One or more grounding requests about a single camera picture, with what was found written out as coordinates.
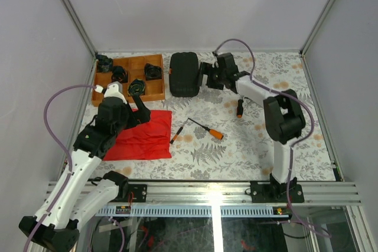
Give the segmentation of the black plastic tool case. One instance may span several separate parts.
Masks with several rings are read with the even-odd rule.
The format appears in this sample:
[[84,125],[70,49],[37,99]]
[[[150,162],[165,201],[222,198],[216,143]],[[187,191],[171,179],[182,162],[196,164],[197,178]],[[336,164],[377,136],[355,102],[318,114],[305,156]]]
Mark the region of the black plastic tool case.
[[198,95],[198,57],[194,52],[174,53],[169,68],[170,92],[174,97]]

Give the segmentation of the black orange grip screwdriver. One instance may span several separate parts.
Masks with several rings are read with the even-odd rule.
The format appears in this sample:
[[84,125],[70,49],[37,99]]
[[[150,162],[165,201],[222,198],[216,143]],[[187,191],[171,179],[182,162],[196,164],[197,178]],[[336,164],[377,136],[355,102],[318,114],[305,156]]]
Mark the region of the black orange grip screwdriver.
[[242,118],[243,116],[243,99],[239,99],[237,101],[237,109],[236,109],[236,116],[237,118]]

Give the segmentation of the large orange handle screwdriver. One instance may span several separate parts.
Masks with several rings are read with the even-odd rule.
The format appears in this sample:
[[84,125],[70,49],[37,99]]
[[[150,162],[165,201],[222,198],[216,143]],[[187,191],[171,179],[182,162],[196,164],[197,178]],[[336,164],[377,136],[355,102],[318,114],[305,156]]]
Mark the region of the large orange handle screwdriver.
[[224,138],[224,135],[219,132],[219,131],[216,131],[214,129],[211,129],[205,125],[202,125],[200,124],[199,122],[196,122],[195,120],[189,118],[190,121],[194,122],[195,124],[199,125],[200,127],[202,127],[205,131],[207,131],[210,135],[212,135],[212,137],[218,139],[218,140],[222,140]]

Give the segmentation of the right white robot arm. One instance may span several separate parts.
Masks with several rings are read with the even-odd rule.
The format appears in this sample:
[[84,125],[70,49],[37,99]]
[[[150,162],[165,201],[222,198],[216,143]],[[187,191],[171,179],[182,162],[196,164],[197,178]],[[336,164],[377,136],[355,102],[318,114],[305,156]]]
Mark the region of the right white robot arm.
[[273,140],[272,184],[269,194],[275,201],[289,197],[291,185],[295,180],[292,172],[293,153],[291,145],[298,140],[305,127],[305,117],[296,93],[288,89],[280,92],[252,79],[252,74],[240,71],[230,53],[220,54],[214,64],[200,63],[198,85],[207,76],[206,86],[211,89],[224,88],[251,99],[263,108],[265,127]]

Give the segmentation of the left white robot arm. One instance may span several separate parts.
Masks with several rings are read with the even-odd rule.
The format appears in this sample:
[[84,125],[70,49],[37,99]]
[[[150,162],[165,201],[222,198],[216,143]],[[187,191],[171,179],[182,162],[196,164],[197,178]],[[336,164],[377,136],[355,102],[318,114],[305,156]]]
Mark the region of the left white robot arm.
[[101,207],[110,201],[124,201],[130,195],[128,178],[109,171],[94,191],[77,200],[121,132],[150,120],[151,112],[141,98],[136,95],[133,100],[136,110],[119,97],[103,99],[97,115],[78,134],[68,167],[50,196],[33,216],[21,219],[19,229],[28,237],[24,250],[30,243],[36,243],[50,251],[70,251],[79,239],[81,228]]

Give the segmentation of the red cloth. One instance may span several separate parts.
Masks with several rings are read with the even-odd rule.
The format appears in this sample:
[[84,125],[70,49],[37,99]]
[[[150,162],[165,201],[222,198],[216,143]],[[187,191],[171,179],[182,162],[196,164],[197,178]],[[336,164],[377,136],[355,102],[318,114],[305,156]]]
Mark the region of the red cloth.
[[170,159],[172,112],[151,110],[148,123],[124,130],[104,161]]

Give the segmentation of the rolled black yellow tape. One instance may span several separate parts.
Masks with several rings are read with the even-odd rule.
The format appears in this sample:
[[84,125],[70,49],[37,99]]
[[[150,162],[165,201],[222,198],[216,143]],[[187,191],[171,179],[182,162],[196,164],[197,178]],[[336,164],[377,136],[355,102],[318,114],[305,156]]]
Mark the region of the rolled black yellow tape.
[[129,84],[128,96],[141,96],[145,94],[145,91],[146,91],[145,82],[141,79],[136,78],[134,79],[134,81],[132,81]]

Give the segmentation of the small precision screwdriver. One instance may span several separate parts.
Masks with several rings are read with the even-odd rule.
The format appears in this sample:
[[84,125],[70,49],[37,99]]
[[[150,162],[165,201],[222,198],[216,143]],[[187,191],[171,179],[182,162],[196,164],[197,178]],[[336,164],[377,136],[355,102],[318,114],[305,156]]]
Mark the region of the small precision screwdriver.
[[184,128],[184,126],[181,126],[181,127],[177,130],[177,132],[175,133],[175,135],[173,136],[173,138],[170,140],[170,144],[171,144],[171,145],[176,141],[177,137],[178,137],[178,136],[180,135],[180,133],[183,131],[183,128]]

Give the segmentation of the wooden compartment tray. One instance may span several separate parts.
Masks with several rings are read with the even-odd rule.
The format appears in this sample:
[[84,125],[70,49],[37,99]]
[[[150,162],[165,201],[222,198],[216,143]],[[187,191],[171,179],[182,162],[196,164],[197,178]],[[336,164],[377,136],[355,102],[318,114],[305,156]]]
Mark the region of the wooden compartment tray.
[[165,99],[163,57],[160,54],[112,59],[98,55],[94,84],[118,82],[128,102],[138,95],[143,102]]

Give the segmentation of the small hammer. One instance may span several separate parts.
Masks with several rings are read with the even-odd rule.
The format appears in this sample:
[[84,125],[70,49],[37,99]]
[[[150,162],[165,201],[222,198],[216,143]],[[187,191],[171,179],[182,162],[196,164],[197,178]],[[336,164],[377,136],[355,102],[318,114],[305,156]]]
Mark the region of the small hammer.
[[260,100],[253,100],[246,96],[240,96],[239,100],[242,100],[243,104],[248,106],[263,107],[263,101]]

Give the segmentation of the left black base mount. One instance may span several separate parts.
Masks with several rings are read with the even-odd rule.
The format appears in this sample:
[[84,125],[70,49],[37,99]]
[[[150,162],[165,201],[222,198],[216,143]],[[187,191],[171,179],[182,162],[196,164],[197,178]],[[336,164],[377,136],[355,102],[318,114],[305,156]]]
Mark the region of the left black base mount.
[[147,189],[147,184],[129,184],[127,193],[117,199],[117,202],[144,203],[147,198]]

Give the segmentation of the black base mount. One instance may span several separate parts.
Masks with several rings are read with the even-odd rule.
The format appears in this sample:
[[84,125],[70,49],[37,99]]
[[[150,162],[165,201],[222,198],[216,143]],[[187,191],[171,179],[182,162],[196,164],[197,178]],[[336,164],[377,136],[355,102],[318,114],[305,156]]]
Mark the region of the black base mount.
[[297,183],[297,178],[295,177],[288,184],[279,183],[272,174],[269,175],[268,182],[258,182],[250,181],[250,193],[252,196],[253,203],[288,203],[288,197],[286,193],[289,194],[289,200],[294,204],[304,203],[304,194],[302,191],[302,186]]
[[117,202],[144,203],[147,198],[147,189],[147,184],[129,184],[127,193],[117,199]]

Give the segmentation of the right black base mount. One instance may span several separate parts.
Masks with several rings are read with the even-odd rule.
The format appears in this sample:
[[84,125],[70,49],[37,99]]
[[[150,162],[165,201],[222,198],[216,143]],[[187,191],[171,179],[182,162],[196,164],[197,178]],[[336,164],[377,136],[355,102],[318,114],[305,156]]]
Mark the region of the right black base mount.
[[286,193],[289,194],[289,200],[294,204],[304,203],[304,194],[302,191],[302,186],[297,183],[297,178],[295,177],[288,184],[279,183],[272,174],[269,175],[268,182],[258,182],[250,181],[250,193],[252,196],[253,203],[288,203],[288,197]]

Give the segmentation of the left aluminium corner post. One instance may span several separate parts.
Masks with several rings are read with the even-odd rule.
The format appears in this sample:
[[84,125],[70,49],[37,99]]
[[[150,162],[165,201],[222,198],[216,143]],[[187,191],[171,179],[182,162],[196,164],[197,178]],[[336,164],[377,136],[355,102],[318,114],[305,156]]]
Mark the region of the left aluminium corner post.
[[67,11],[74,27],[76,28],[77,32],[79,33],[80,38],[82,39],[84,45],[86,46],[88,52],[94,57],[97,53],[96,48],[94,47],[91,39],[89,38],[71,0],[60,0],[63,4],[63,7]]

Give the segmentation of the aluminium corner post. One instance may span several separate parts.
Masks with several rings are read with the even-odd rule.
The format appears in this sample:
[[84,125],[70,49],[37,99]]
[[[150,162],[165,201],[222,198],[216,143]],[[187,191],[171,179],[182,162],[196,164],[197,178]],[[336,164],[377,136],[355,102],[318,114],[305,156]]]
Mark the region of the aluminium corner post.
[[84,45],[86,46],[88,52],[94,57],[97,53],[96,48],[94,47],[91,39],[89,38],[71,0],[60,0],[63,4],[63,7],[67,11],[74,27],[76,28],[77,32],[79,33],[80,38],[82,39]]
[[309,48],[312,45],[312,42],[315,40],[318,32],[320,31],[320,28],[322,27],[324,21],[326,20],[328,14],[330,13],[332,7],[334,6],[336,0],[327,0],[319,17],[317,18],[315,25],[313,26],[309,36],[305,40],[302,48],[300,49],[299,53],[300,55],[306,54],[306,52],[309,50]]

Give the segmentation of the aluminium front rail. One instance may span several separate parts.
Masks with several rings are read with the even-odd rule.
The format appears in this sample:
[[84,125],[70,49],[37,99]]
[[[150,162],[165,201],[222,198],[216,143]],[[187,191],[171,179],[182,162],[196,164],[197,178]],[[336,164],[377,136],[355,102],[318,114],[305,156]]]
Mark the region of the aluminium front rail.
[[[221,205],[257,204],[252,202],[250,181],[175,181],[130,180],[130,184],[147,184],[146,204],[204,205],[212,201]],[[362,204],[353,182],[298,182],[304,203],[299,206],[359,206]],[[286,203],[262,203],[285,205]]]

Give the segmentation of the right aluminium corner post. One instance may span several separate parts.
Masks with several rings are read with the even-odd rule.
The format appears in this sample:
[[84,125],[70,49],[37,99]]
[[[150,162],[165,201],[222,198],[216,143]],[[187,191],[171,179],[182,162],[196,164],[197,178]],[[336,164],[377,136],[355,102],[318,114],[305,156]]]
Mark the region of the right aluminium corner post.
[[300,55],[306,54],[306,52],[309,50],[309,48],[312,45],[312,42],[315,40],[318,32],[320,31],[320,28],[322,27],[324,21],[326,20],[328,14],[330,13],[332,7],[334,6],[336,0],[327,0],[319,17],[317,18],[315,25],[313,26],[309,36],[305,40],[302,48],[300,49],[299,53]]

